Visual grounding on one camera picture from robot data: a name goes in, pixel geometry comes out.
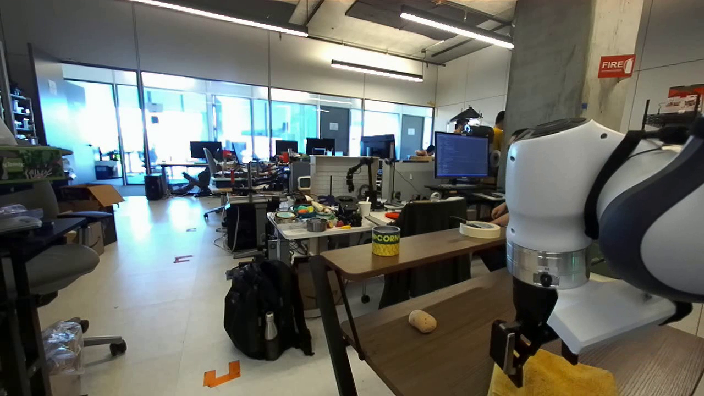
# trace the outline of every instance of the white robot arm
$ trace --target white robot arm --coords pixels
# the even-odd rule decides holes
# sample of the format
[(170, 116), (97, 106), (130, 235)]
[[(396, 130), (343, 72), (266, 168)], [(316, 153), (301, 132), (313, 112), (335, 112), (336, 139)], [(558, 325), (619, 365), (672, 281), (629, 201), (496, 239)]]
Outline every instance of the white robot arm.
[[(669, 152), (655, 133), (574, 121), (511, 145), (506, 251), (517, 325), (496, 322), (493, 356), (517, 382), (544, 340), (559, 336), (574, 358), (704, 296), (704, 121), (690, 132), (684, 150)], [(595, 242), (621, 281), (589, 281)]]

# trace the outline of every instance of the sign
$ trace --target sign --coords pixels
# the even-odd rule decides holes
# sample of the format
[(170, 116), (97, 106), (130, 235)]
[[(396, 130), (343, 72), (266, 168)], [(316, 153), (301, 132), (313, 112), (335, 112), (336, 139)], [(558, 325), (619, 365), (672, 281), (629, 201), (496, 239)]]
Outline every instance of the sign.
[(635, 75), (636, 55), (607, 55), (599, 61), (599, 78), (624, 78)]

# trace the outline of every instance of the ceiling light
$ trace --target ceiling light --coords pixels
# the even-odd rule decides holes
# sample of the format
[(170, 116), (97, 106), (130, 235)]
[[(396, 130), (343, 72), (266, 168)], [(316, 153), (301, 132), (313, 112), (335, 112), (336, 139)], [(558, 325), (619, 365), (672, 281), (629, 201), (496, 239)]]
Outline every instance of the ceiling light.
[(353, 63), (353, 61), (341, 61), (341, 59), (333, 59), (331, 63), (333, 63), (333, 68), (343, 68), (343, 69), (354, 69), (354, 72), (366, 72), (366, 75), (379, 75), (379, 77), (405, 78), (405, 81), (422, 81), (422, 75), (391, 69), (391, 68), (374, 68), (374, 66)]
[(192, 15), (201, 15), (201, 17), (223, 20), (223, 22), (232, 22), (232, 23), (242, 23), (242, 26), (253, 26), (253, 28), (264, 28), (264, 31), (309, 37), (306, 31), (284, 28), (284, 26), (275, 26), (275, 23), (263, 23), (263, 22), (253, 22), (253, 20), (232, 17), (232, 15), (221, 15), (221, 12), (212, 12), (212, 11), (202, 11), (202, 8), (189, 8), (189, 7), (180, 7), (180, 4), (173, 4), (173, 2), (159, 2), (159, 0), (135, 0), (135, 2), (151, 4), (151, 7), (162, 7), (162, 8), (170, 8), (170, 11), (180, 11), (180, 12), (192, 12)]
[(443, 23), (438, 20), (428, 20), (422, 15), (417, 15), (417, 12), (400, 12), (400, 17), (410, 20), (410, 22), (417, 22), (417, 23), (434, 26), (438, 31), (446, 31), (446, 32), (465, 35), (465, 37), (472, 37), (472, 39), (478, 39), (478, 42), (486, 42), (486, 44), (493, 44), (493, 45), (512, 48), (512, 42), (509, 42), (509, 39), (500, 39), (500, 37), (486, 35), (486, 32), (478, 32), (478, 31)]

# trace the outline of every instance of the floor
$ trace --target floor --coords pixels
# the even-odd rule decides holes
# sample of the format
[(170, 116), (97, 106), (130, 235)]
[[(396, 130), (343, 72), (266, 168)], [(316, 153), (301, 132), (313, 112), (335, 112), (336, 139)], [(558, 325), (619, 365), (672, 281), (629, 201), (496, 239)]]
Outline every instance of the floor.
[[(219, 197), (151, 201), (129, 196), (114, 210), (119, 242), (107, 245), (100, 267), (42, 308), (42, 325), (80, 314), (90, 319), (90, 334), (122, 334), (129, 340), (129, 354), (114, 361), (101, 347), (85, 351), (85, 393), (336, 393), (319, 319), (309, 319), (316, 356), (288, 349), (280, 361), (253, 361), (232, 345), (223, 329), (225, 271), (239, 260), (228, 251), (219, 220), (202, 218), (217, 204)], [(362, 303), (362, 285), (353, 288), (354, 311), (374, 309), (380, 281), (368, 283), (368, 293), (372, 303)], [(673, 325), (704, 336), (702, 305)], [(202, 384), (204, 372), (225, 374), (232, 361), (241, 361), (241, 377)], [(351, 362), (360, 393), (391, 393), (353, 349)]]

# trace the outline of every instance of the backpack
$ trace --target backpack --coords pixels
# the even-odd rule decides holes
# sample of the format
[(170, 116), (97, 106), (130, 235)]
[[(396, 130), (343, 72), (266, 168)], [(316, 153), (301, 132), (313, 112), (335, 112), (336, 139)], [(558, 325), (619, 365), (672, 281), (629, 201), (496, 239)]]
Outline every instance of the backpack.
[[(313, 356), (311, 332), (297, 274), (277, 260), (256, 256), (228, 271), (225, 329), (251, 358), (280, 358), (288, 347)], [(266, 340), (266, 314), (273, 314), (275, 342)]]

